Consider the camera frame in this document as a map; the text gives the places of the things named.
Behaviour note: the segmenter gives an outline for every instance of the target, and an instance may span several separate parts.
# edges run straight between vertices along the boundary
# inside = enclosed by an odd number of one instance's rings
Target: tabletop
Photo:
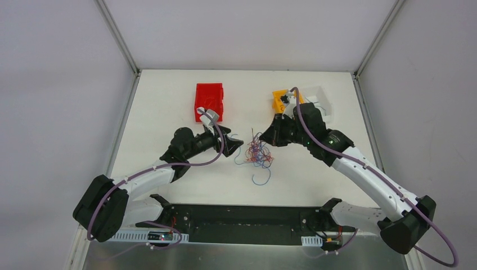
[[[374,162],[365,122],[350,73],[239,70],[143,70],[130,108],[112,169],[112,177],[132,174],[155,162],[167,149],[174,131],[189,127],[203,132],[194,120],[197,83],[223,83],[223,122],[245,141],[252,129],[265,131],[272,122],[272,92],[293,86],[322,87],[334,117],[327,127],[346,134]],[[313,158],[300,145],[268,146],[274,157],[268,171],[251,164],[236,165],[234,158],[220,157],[215,163],[191,168],[178,181],[154,189],[171,203],[219,205],[321,206],[332,197],[351,204],[376,207],[361,189],[344,175]],[[206,151],[193,157],[198,163],[217,153]]]

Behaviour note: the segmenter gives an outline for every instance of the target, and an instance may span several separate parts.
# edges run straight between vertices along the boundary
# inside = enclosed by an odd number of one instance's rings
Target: blue string
[[[257,133],[253,140],[258,140],[258,137],[261,135],[261,133]],[[243,164],[248,164],[248,163],[252,163],[252,165],[254,167],[262,167],[263,169],[267,169],[268,170],[268,179],[265,181],[265,183],[263,184],[258,184],[255,182],[255,174],[252,175],[252,182],[253,184],[257,185],[257,186],[264,186],[268,183],[268,181],[270,180],[270,178],[272,177],[272,171],[270,170],[270,166],[272,165],[272,163],[270,161],[266,161],[265,159],[265,154],[264,153],[270,153],[269,149],[265,146],[266,143],[265,142],[260,142],[258,145],[256,146],[252,146],[251,147],[251,152],[255,153],[256,155],[256,161],[244,161],[242,163],[238,163],[237,162],[237,158],[240,156],[240,154],[242,153],[242,147],[239,147],[238,148],[238,154],[235,156],[235,158],[233,159],[233,162],[235,162],[235,164],[237,165],[243,165]]]

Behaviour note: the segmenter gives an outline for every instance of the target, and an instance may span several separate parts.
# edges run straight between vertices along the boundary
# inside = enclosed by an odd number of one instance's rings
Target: robotic arm
[[[286,105],[285,111],[283,114],[275,114],[271,126],[260,136],[260,140],[277,147],[286,146],[289,143],[303,145],[313,157],[351,179],[379,205],[380,209],[355,206],[333,198],[320,208],[320,215],[331,216],[338,225],[352,226],[380,235],[393,250],[401,254],[409,253],[429,229],[429,225],[404,201],[404,198],[409,199],[430,220],[433,219],[435,212],[434,200],[428,196],[418,198],[382,173],[395,188],[404,194],[403,197],[398,196],[370,171],[372,168],[380,172],[377,167],[367,161],[346,135],[338,130],[326,128],[321,112],[315,108],[314,104],[300,104],[301,115],[306,126],[320,143],[363,161],[365,166],[328,152],[314,143],[301,125],[296,97],[290,92],[282,97]]]
[[[138,197],[153,188],[178,180],[190,168],[186,165],[162,168],[161,165],[167,163],[189,164],[188,159],[210,148],[220,152],[221,138],[212,122],[212,120],[217,121],[218,115],[212,110],[208,110],[206,113],[209,117],[201,116],[204,126],[202,134],[194,136],[190,128],[177,129],[167,151],[147,169],[129,177],[114,179],[109,179],[105,175],[96,177],[73,211],[73,218],[84,228],[88,228],[90,221],[94,219],[91,234],[99,242],[113,237],[120,227],[158,219],[168,202],[158,195],[151,195],[143,200],[138,200]],[[227,137],[227,134],[231,132],[229,128],[217,126],[224,137],[222,154],[229,157],[244,142]],[[97,216],[94,217],[94,212],[102,198],[123,180],[126,180],[126,183],[120,185],[110,194]]]

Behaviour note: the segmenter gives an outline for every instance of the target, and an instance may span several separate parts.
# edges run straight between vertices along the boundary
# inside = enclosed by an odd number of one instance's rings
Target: gray wall
[[[407,1],[361,77],[386,173],[437,202],[460,269],[477,264],[476,49],[477,1]],[[434,232],[419,244],[452,260]]]
[[[62,269],[132,71],[92,0],[2,0],[0,37],[0,269]]]
[[[355,70],[395,0],[107,0],[143,69]]]

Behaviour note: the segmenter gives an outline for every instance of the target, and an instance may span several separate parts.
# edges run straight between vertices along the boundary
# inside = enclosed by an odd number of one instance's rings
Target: purple cable
[[[175,232],[175,233],[177,233],[177,234],[179,235],[179,240],[178,240],[177,242],[175,242],[175,243],[172,243],[172,244],[168,245],[168,246],[154,246],[154,245],[151,245],[152,249],[154,249],[154,250],[170,249],[170,248],[173,248],[173,247],[179,245],[179,243],[182,241],[182,234],[181,234],[181,232],[179,232],[177,229],[174,229],[174,228],[169,227],[169,226],[166,226],[166,225],[158,224],[158,223],[155,223],[155,222],[152,222],[152,221],[144,221],[144,223],[147,223],[147,224],[150,224],[150,225],[154,225],[154,226],[157,226],[157,227],[159,227],[159,228],[169,229],[169,230],[171,230],[171,231],[173,231],[173,232]],[[99,257],[96,257],[96,256],[91,255],[91,254],[89,254],[88,256],[90,256],[91,258],[93,258],[93,259],[95,259],[95,260],[103,260],[103,261],[104,261],[104,260],[110,260],[110,259],[114,259],[114,258],[116,258],[116,257],[118,257],[118,256],[121,256],[121,255],[123,255],[124,253],[129,252],[129,251],[131,251],[131,250],[137,248],[138,246],[143,246],[143,245],[144,245],[144,243],[137,243],[137,244],[135,244],[135,245],[133,245],[133,246],[130,246],[130,247],[128,247],[127,249],[125,249],[125,250],[123,250],[123,251],[121,251],[121,252],[119,252],[119,253],[117,253],[117,254],[114,254],[113,256],[107,257],[107,258],[99,258]]]
[[[349,243],[351,243],[351,241],[354,240],[354,238],[356,237],[357,234],[358,234],[358,229],[356,229],[356,230],[354,231],[353,235],[352,235],[351,238],[348,240],[348,242],[346,242],[346,244],[344,244],[344,245],[343,245],[342,247],[340,247],[339,249],[335,250],[335,252],[342,251],[343,248],[345,248],[346,246],[348,246]],[[306,256],[306,257],[309,257],[310,259],[318,259],[319,257],[325,255],[326,253],[322,253],[322,254],[320,254],[320,255],[318,255],[318,256],[310,256],[310,255],[306,254],[305,251],[303,251],[303,254],[305,254],[305,256]]]
[[[219,133],[219,136],[220,136],[220,150],[219,152],[217,153],[217,156],[215,156],[213,159],[207,161],[207,162],[204,162],[204,163],[166,163],[166,164],[162,164],[162,165],[159,165],[157,166],[156,168],[148,168],[148,169],[145,169],[145,170],[142,170],[136,174],[133,174],[132,176],[130,176],[129,178],[127,178],[127,182],[135,179],[136,177],[138,176],[141,176],[145,173],[148,173],[148,172],[151,172],[153,170],[159,170],[159,169],[162,169],[162,168],[165,168],[165,167],[171,167],[171,166],[191,166],[191,167],[199,167],[199,166],[206,166],[206,165],[209,165],[209,164],[212,164],[214,163],[216,160],[219,159],[219,157],[221,156],[222,152],[223,152],[223,149],[224,149],[224,137],[223,137],[223,134],[222,134],[222,131],[221,129],[219,128],[219,126],[217,125],[217,123],[214,121],[214,119],[212,119],[212,117],[210,117],[208,114],[206,114],[204,111],[201,112],[202,115],[205,115],[207,118],[209,118],[209,120],[214,124],[214,127],[215,127],[215,130],[217,131],[217,133]],[[111,195],[111,193],[113,191],[115,191],[118,187],[120,187],[121,185],[125,184],[126,183],[126,180],[122,180],[121,182],[117,183],[114,187],[112,187],[110,190],[107,191],[107,193],[104,195],[104,197],[101,199],[100,203],[98,204],[98,206],[96,207],[96,209],[94,210],[94,213],[93,215],[91,216],[91,220],[89,221],[89,225],[88,225],[88,234],[86,235],[87,239],[89,241],[92,241],[94,240],[95,238],[92,237],[91,235],[91,230],[93,229],[93,224],[95,223],[95,220],[96,220],[96,217],[98,216],[98,213],[100,212],[100,209],[101,207],[104,205],[105,201],[107,200],[107,198],[109,198],[109,196]]]
[[[294,87],[290,90],[291,92],[293,91],[296,91],[296,96],[299,97],[300,96],[300,92],[298,90],[297,87]],[[297,98],[296,99],[296,110],[298,112],[298,118],[300,119],[300,122],[301,122],[301,125],[303,126],[303,129],[305,130],[305,132],[307,133],[308,136],[310,136],[310,138],[312,139],[313,142],[315,142],[319,147],[323,148],[324,150],[334,154],[334,155],[337,155],[337,156],[341,156],[341,157],[344,157],[346,159],[349,159],[349,160],[352,160],[356,163],[358,163],[359,165],[361,166],[365,166],[366,163],[362,162],[361,160],[359,159],[356,159],[352,156],[349,156],[349,155],[346,155],[346,154],[343,154],[343,153],[340,153],[340,152],[337,152],[333,149],[330,149],[328,147],[326,147],[324,144],[320,143],[314,136],[313,134],[310,132],[310,130],[308,129],[307,125],[305,124],[305,121],[303,120],[303,116],[302,116],[302,111],[300,109],[300,99]],[[378,172],[377,170],[373,169],[372,167],[368,166],[366,169],[370,170],[375,176],[377,176],[379,179],[381,179],[386,185],[389,186],[389,188],[391,188],[394,192],[396,192],[396,194],[401,197],[401,198],[404,198],[404,201],[414,210],[416,211],[417,214],[419,214],[419,216],[421,216],[421,218],[423,218],[436,232],[437,234],[444,240],[444,242],[447,244],[447,246],[449,247],[449,249],[451,250],[451,253],[452,253],[452,256],[453,256],[453,262],[452,263],[446,263],[446,262],[443,262],[441,260],[439,260],[438,258],[430,255],[429,253],[425,252],[424,250],[420,249],[418,246],[414,246],[414,248],[416,250],[418,250],[419,252],[423,253],[424,255],[426,255],[427,257],[429,257],[429,259],[439,263],[439,264],[442,264],[443,266],[447,266],[447,267],[456,267],[458,266],[459,264],[459,257],[457,256],[457,250],[455,249],[454,245],[452,245],[451,241],[447,238],[447,236],[434,224],[434,222],[432,222],[432,220],[430,220],[428,217],[426,217],[426,215],[421,211],[419,210],[419,208],[417,208],[409,199],[407,199],[406,197],[404,197],[404,194],[402,194],[402,192],[400,192],[399,189],[397,189],[396,187],[394,187],[391,182],[389,182],[384,176],[381,175],[380,172]]]

